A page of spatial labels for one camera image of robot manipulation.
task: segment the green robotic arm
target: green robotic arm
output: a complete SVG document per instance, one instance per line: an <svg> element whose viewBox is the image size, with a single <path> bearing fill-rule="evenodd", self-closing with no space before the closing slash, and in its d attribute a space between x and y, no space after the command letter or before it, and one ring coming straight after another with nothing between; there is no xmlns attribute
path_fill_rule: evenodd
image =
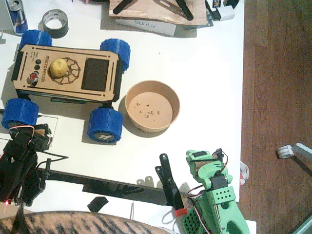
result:
<svg viewBox="0 0 312 234"><path fill-rule="evenodd" d="M193 178L202 183L205 190L193 198L194 207L183 218L184 231L203 234L206 229L211 234L249 234L235 202L233 187L228 186L233 177L222 162L222 150L212 155L208 151L189 150L186 155Z"/></svg>

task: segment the red cap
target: red cap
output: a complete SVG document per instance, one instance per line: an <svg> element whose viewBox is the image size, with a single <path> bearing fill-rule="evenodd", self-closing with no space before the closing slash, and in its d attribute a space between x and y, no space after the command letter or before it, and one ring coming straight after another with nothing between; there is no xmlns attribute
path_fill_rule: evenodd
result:
<svg viewBox="0 0 312 234"><path fill-rule="evenodd" d="M176 210L175 211L175 216L176 217L180 217L182 215L186 215L187 214L187 208L182 208L180 210Z"/></svg>

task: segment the tape roll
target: tape roll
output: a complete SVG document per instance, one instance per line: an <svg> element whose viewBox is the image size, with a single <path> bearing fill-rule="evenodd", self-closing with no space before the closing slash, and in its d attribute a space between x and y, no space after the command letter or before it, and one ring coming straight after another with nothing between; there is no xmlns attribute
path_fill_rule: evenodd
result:
<svg viewBox="0 0 312 234"><path fill-rule="evenodd" d="M49 28L47 23L52 20L59 20L62 24L61 28ZM43 30L52 38L61 38L68 32L68 18L65 12L54 9L47 11L42 17Z"/></svg>

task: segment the toy robot car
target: toy robot car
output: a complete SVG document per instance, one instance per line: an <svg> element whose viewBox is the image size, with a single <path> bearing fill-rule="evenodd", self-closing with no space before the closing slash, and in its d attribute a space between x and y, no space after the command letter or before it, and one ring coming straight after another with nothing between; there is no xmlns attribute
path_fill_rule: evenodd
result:
<svg viewBox="0 0 312 234"><path fill-rule="evenodd" d="M67 63L67 72L54 77L50 65L57 59ZM112 108L119 99L121 76L128 69L130 46L119 39L102 42L100 50L52 47L45 32L29 30L23 34L12 81L18 98L7 101L2 126L35 125L38 106L29 95L50 97L66 103L101 104L90 114L88 136L100 142L121 138L122 114Z"/></svg>

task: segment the black display screen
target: black display screen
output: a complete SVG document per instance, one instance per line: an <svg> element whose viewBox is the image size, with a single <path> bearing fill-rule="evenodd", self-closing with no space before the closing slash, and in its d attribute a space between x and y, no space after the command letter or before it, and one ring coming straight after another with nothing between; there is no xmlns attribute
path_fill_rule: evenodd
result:
<svg viewBox="0 0 312 234"><path fill-rule="evenodd" d="M105 91L109 60L87 58L81 89Z"/></svg>

